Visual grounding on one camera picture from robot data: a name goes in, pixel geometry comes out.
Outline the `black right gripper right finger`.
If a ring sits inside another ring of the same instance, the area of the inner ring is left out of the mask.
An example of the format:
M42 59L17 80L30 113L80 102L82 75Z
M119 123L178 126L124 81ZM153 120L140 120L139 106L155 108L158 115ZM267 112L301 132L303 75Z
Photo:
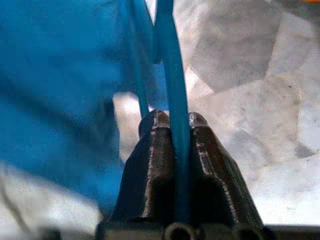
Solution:
M192 223L263 227L236 161L206 119L191 112L189 125Z

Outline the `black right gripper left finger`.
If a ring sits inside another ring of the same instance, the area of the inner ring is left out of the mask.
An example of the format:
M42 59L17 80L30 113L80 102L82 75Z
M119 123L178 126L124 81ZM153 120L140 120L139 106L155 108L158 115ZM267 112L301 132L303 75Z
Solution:
M153 110L139 124L139 142L127 159L112 221L174 219L175 151L169 117Z

